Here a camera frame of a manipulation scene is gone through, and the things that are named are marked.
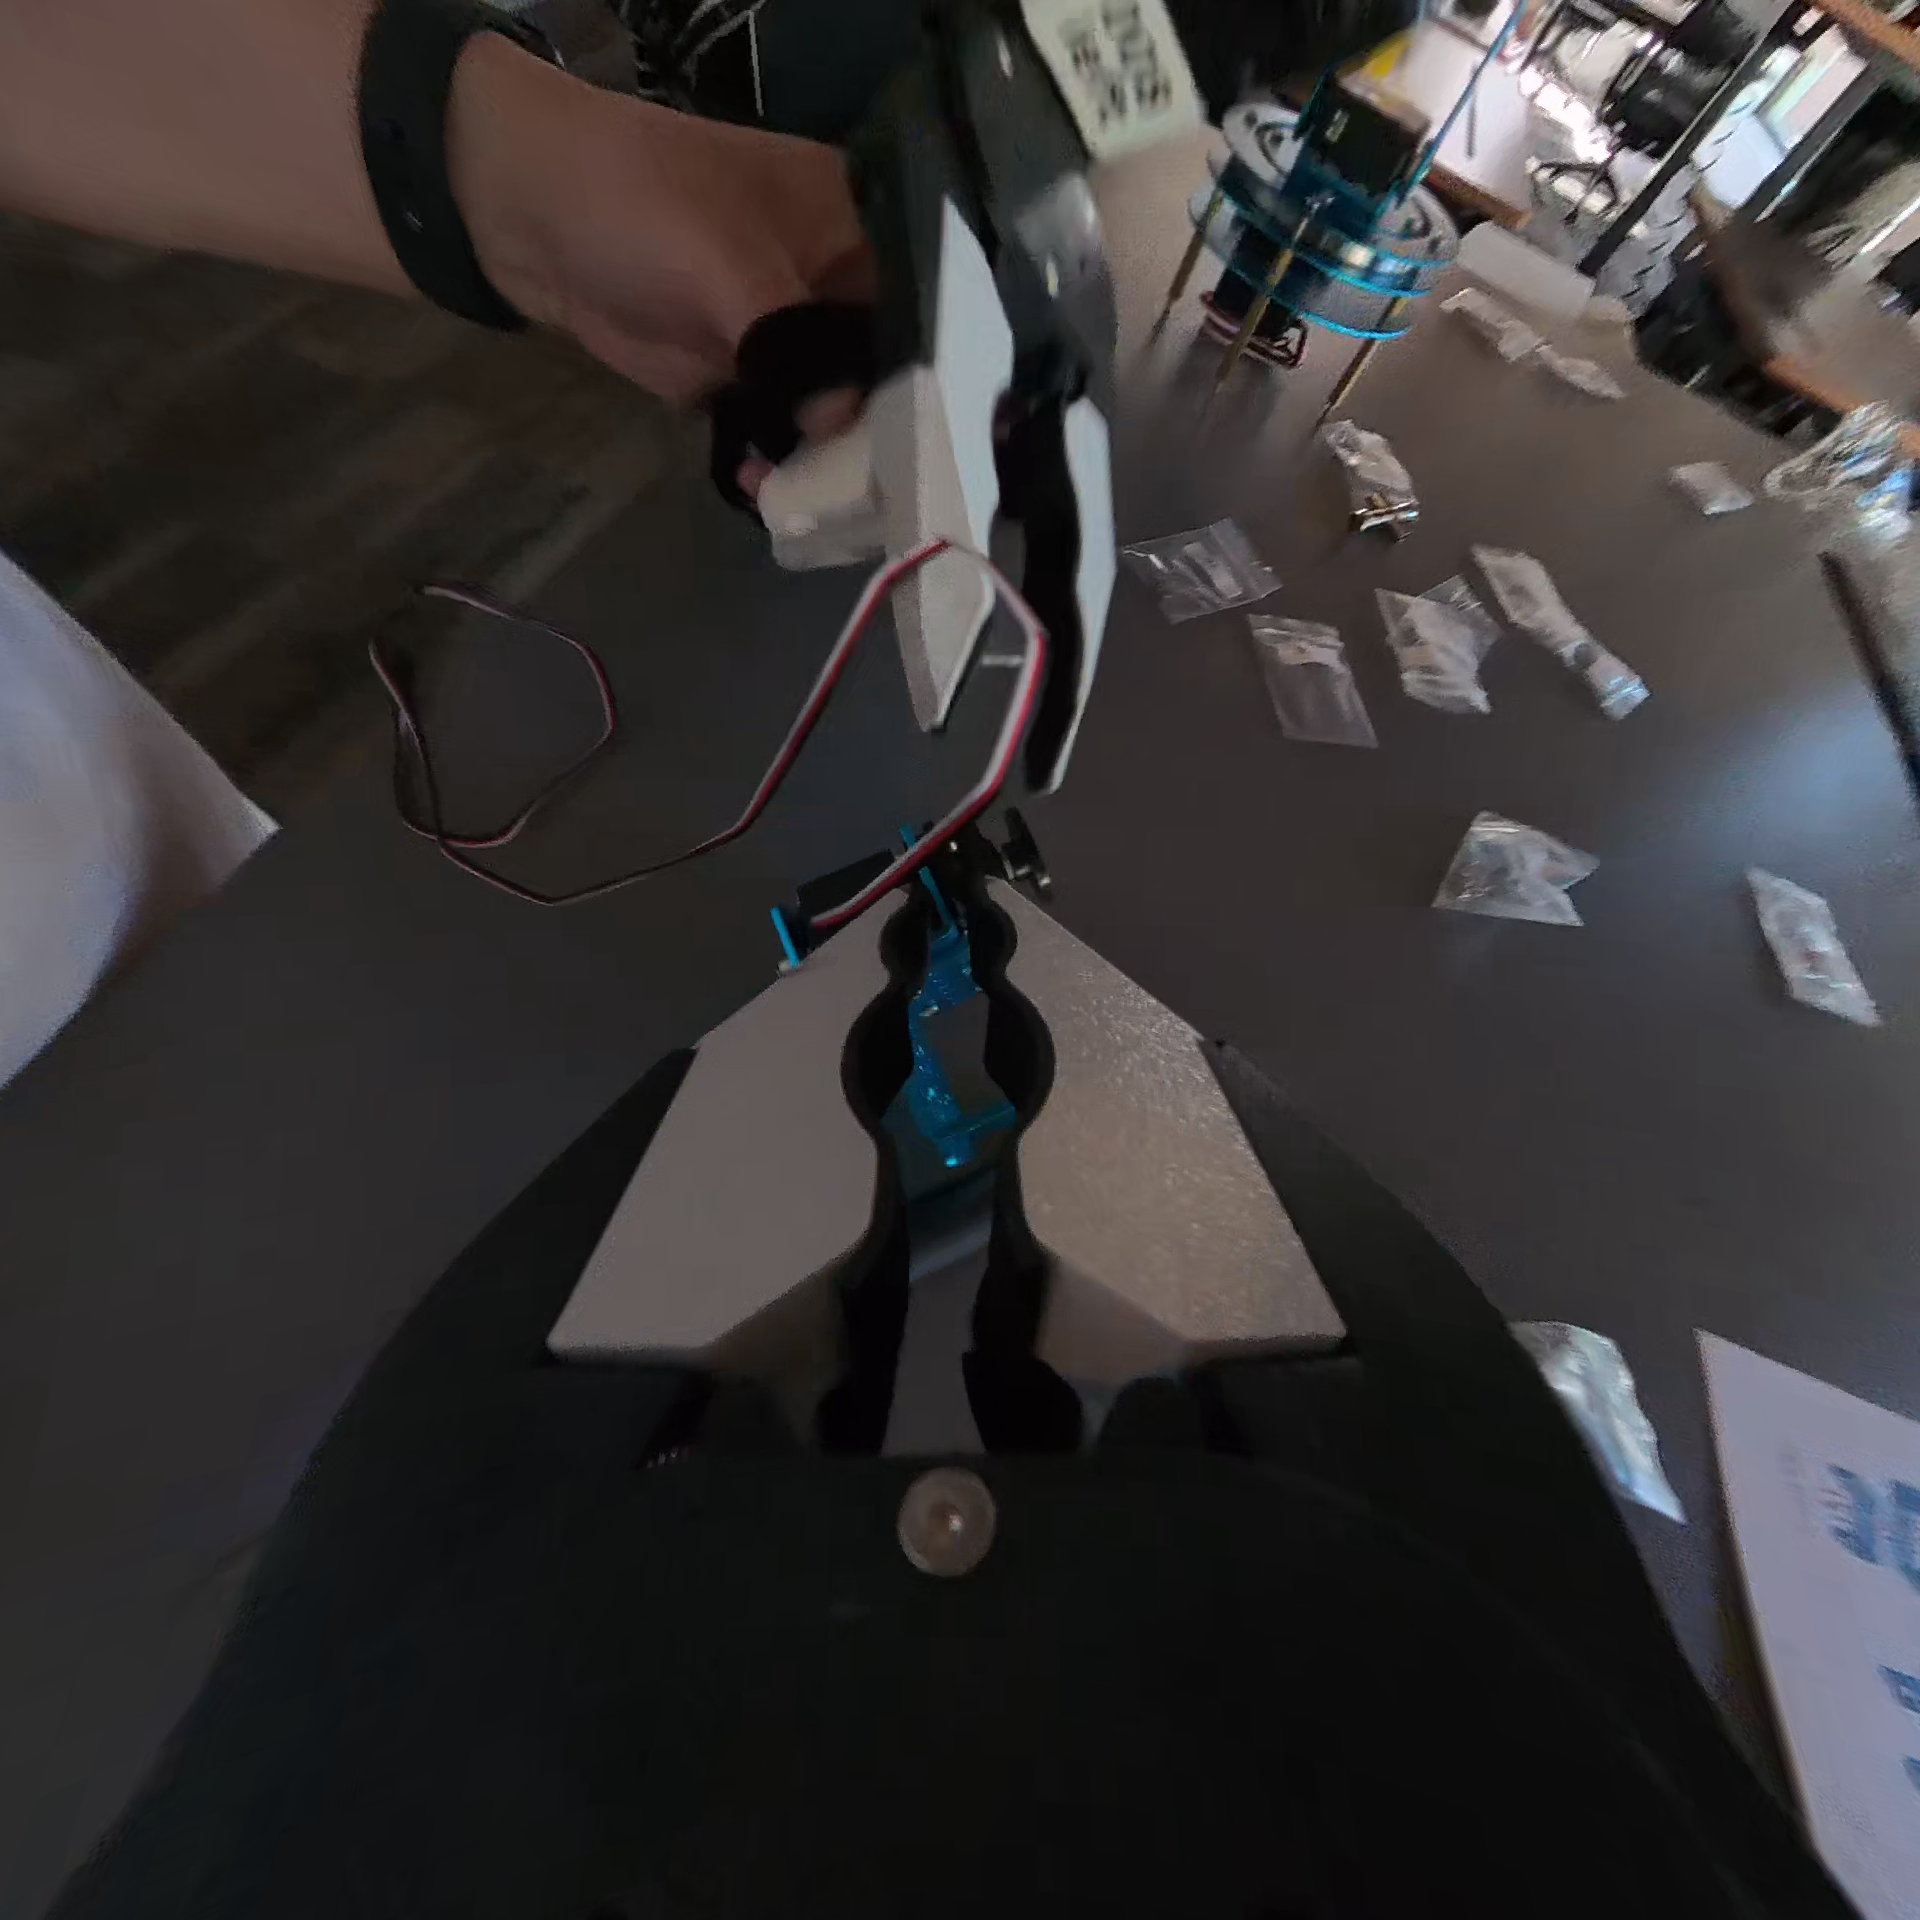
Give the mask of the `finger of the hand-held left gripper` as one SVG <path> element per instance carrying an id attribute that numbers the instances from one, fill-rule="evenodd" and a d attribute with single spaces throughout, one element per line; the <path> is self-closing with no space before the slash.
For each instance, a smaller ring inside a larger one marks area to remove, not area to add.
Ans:
<path id="1" fill-rule="evenodd" d="M 983 559 L 1002 502 L 994 419 L 1016 375 L 1016 334 L 962 211 L 932 230 L 930 336 L 873 397 L 873 475 L 889 559 L 938 541 L 891 592 L 907 696 L 921 731 L 944 728 L 992 622 Z"/>
<path id="2" fill-rule="evenodd" d="M 1024 784 L 1050 796 L 1088 714 L 1119 579 L 1114 434 L 1090 392 L 1050 397 L 1016 424 L 1013 520 L 1024 540 L 1021 596 L 1048 632 Z"/>

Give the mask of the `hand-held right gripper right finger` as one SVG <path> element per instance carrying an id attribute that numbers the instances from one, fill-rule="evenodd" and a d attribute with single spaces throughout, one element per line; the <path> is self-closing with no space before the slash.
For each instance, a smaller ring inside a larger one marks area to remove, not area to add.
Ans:
<path id="1" fill-rule="evenodd" d="M 1202 1035 L 1009 880 L 967 920 L 1013 1108 L 965 1351 L 983 1450 L 1073 1454 L 1145 1378 L 1336 1357 L 1345 1324 Z"/>

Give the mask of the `small clear bag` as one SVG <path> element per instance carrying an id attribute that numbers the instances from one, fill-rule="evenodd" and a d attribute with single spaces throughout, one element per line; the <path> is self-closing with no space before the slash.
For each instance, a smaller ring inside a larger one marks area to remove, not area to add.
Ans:
<path id="1" fill-rule="evenodd" d="M 1829 900 L 1775 871 L 1746 869 L 1744 883 L 1787 998 L 1848 1023 L 1882 1026 Z"/>

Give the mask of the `dark grey desk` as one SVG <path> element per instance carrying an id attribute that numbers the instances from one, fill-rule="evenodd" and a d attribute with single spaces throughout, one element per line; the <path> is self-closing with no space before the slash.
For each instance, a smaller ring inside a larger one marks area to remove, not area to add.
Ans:
<path id="1" fill-rule="evenodd" d="M 1121 582 L 1057 800 L 1031 812 L 1083 944 L 1257 1063 L 1507 1312 L 1616 1336 L 1684 1500 L 1707 1331 L 1916 1415 L 1916 800 L 1781 501 L 1698 517 L 1786 447 L 1626 365 L 1624 399 L 1429 316 L 1359 386 L 1424 517 L 1345 535 L 1309 442 L 1341 350 L 1202 399 L 1147 326 L 1200 147 L 1101 187 L 1127 414 L 1123 540 L 1235 517 L 1282 605 L 1337 624 L 1373 752 L 1284 741 L 1235 618 Z M 1544 563 L 1648 699 L 1624 720 L 1516 632 L 1473 546 Z M 1488 715 L 1413 702 L 1377 587 L 1463 574 L 1503 626 Z M 944 800 L 991 710 L 905 714 L 889 637 L 771 823 L 541 910 L 401 828 L 376 757 L 4 1092 L 4 1916 L 40 1916 L 196 1693 L 241 1581 L 372 1352 L 456 1255 L 775 970 L 771 900 Z M 1597 858 L 1583 928 L 1433 908 L 1481 808 Z M 1744 874 L 1829 900 L 1879 1006 L 1787 998 Z"/>

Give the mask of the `person's left hand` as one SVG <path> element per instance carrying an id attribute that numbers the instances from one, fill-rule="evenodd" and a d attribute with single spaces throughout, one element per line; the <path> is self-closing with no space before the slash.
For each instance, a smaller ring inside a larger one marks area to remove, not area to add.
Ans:
<path id="1" fill-rule="evenodd" d="M 448 179 L 528 322 L 679 406 L 732 382 L 761 317 L 876 292 L 839 151 L 589 86 L 498 34 L 456 63 Z"/>

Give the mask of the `person's white top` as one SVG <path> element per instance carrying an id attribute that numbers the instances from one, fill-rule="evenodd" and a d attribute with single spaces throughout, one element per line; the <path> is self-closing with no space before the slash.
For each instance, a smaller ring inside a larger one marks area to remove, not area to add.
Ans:
<path id="1" fill-rule="evenodd" d="M 3 559 L 3 1079 L 274 834 L 202 742 Z"/>

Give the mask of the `clear bag of metal nuts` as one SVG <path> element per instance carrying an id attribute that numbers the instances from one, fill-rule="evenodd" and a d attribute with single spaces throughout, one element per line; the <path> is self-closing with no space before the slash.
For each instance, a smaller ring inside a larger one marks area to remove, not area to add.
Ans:
<path id="1" fill-rule="evenodd" d="M 1591 1328 L 1556 1320 L 1508 1324 L 1512 1336 L 1560 1399 L 1596 1469 L 1632 1507 L 1688 1524 L 1657 1430 L 1619 1344 Z"/>

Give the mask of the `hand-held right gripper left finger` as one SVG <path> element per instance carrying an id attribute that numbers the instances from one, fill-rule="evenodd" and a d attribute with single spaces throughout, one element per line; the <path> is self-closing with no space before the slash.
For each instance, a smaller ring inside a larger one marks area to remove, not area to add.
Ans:
<path id="1" fill-rule="evenodd" d="M 713 1026 L 546 1351 L 767 1387 L 827 1452 L 877 1452 L 907 1307 L 899 1154 L 923 906 L 881 902 Z"/>

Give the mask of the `crumpled clear plastic film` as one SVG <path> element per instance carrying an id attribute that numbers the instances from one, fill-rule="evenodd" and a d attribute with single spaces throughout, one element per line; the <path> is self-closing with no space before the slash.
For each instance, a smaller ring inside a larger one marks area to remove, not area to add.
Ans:
<path id="1" fill-rule="evenodd" d="M 1916 450 L 1909 421 L 1884 399 L 1848 411 L 1820 442 L 1776 463 L 1763 493 L 1810 511 L 1844 538 L 1897 544 L 1914 528 Z"/>

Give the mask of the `servo with blue bracket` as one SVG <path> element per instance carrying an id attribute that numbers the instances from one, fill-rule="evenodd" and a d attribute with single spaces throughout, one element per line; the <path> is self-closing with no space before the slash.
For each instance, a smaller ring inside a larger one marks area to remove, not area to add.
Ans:
<path id="1" fill-rule="evenodd" d="M 1044 900 L 1052 876 L 1016 805 L 996 834 L 972 826 L 936 845 L 928 826 L 911 826 L 901 844 L 928 850 L 913 891 L 923 964 L 904 1004 L 907 1066 L 883 1128 L 905 1195 L 927 1197 L 992 1168 L 1052 1091 L 1058 1050 L 1041 1006 L 1013 980 L 1016 910 L 991 900 L 992 880 Z"/>

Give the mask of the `black wristband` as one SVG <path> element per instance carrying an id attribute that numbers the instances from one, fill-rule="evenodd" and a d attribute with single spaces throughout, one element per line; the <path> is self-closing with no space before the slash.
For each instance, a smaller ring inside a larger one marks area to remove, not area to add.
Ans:
<path id="1" fill-rule="evenodd" d="M 528 317 L 484 271 L 448 168 L 448 109 L 471 42 L 504 39 L 560 63 L 537 23 L 481 3 L 376 3 L 355 68 L 360 151 L 405 279 L 444 312 L 493 331 Z"/>

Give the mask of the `instruction booklet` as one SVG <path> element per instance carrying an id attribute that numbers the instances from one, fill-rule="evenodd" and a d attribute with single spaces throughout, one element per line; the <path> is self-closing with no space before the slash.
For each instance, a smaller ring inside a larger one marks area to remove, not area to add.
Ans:
<path id="1" fill-rule="evenodd" d="M 1860 1916 L 1919 1916 L 1919 1423 L 1697 1334 L 1786 1772 Z"/>

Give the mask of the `long clear screw bag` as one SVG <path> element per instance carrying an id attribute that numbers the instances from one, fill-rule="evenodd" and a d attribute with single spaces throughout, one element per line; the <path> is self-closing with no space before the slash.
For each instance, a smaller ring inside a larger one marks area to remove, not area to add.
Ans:
<path id="1" fill-rule="evenodd" d="M 1567 667 L 1610 720 L 1624 720 L 1648 699 L 1642 675 L 1596 640 L 1577 619 L 1548 566 L 1530 552 L 1473 546 L 1473 563 L 1508 629 Z"/>

